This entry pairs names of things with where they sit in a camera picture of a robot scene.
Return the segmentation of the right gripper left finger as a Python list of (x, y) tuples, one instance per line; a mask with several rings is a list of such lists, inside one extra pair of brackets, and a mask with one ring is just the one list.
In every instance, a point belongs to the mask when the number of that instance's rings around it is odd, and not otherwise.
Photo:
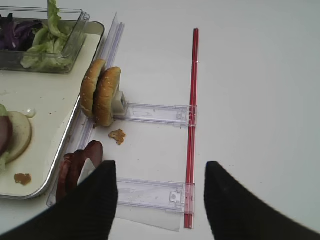
[(103, 161), (48, 210), (0, 236), (2, 240), (107, 240), (118, 203), (117, 171)]

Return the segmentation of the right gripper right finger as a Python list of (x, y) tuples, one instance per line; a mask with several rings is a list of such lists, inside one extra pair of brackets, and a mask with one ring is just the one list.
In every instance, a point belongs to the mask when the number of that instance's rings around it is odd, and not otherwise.
[(257, 198), (218, 162), (205, 167), (204, 205), (216, 240), (318, 240), (320, 235)]

